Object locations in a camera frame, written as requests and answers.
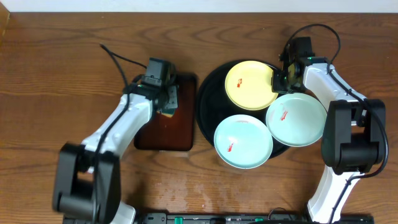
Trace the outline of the yellow plate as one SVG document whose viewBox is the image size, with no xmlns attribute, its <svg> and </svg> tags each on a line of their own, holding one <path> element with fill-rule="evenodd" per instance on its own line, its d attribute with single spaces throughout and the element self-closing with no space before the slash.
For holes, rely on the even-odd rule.
<svg viewBox="0 0 398 224">
<path fill-rule="evenodd" d="M 263 62 L 239 62 L 226 75 L 226 94 L 242 109 L 256 111 L 267 108 L 278 97 L 278 93 L 272 91 L 273 73 L 272 67 Z"/>
</svg>

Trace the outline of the pale green plate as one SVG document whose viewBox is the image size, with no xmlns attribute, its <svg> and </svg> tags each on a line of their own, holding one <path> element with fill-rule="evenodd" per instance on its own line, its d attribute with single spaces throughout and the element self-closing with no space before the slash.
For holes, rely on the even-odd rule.
<svg viewBox="0 0 398 224">
<path fill-rule="evenodd" d="M 278 97 L 268 108 L 266 126 L 282 144 L 304 147 L 323 135 L 326 110 L 314 97 L 303 93 Z"/>
</svg>

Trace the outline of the light blue plate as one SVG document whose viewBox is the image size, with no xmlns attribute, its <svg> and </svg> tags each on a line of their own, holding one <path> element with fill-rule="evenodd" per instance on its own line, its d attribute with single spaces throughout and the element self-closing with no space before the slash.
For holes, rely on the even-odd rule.
<svg viewBox="0 0 398 224">
<path fill-rule="evenodd" d="M 263 165 L 271 156 L 273 140 L 259 119 L 237 114 L 225 118 L 214 133 L 214 147 L 227 164 L 239 169 Z"/>
</svg>

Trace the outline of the green yellow sponge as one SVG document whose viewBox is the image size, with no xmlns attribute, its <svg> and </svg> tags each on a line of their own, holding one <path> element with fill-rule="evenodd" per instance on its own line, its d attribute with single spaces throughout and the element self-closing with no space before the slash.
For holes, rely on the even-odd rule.
<svg viewBox="0 0 398 224">
<path fill-rule="evenodd" d="M 171 118 L 174 114 L 178 106 L 175 105 L 165 105 L 162 109 L 159 110 L 159 113 Z"/>
</svg>

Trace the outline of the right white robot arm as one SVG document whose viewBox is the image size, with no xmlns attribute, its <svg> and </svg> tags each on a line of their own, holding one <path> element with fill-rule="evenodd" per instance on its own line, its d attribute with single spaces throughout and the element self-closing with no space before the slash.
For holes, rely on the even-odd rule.
<svg viewBox="0 0 398 224">
<path fill-rule="evenodd" d="M 283 70 L 272 77 L 273 91 L 294 96 L 309 90 L 326 109 L 321 144 L 325 168 L 307 212 L 315 223 L 336 223 L 357 182 L 378 175 L 386 166 L 386 107 L 353 90 L 327 58 L 281 60 Z"/>
</svg>

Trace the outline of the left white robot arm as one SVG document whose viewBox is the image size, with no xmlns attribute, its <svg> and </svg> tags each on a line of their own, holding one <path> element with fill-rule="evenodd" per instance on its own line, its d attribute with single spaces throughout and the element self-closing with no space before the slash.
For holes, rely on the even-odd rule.
<svg viewBox="0 0 398 224">
<path fill-rule="evenodd" d="M 157 110 L 178 107 L 178 90 L 131 84 L 99 129 L 61 148 L 52 207 L 64 223 L 134 222 L 136 209 L 121 201 L 120 158 Z"/>
</svg>

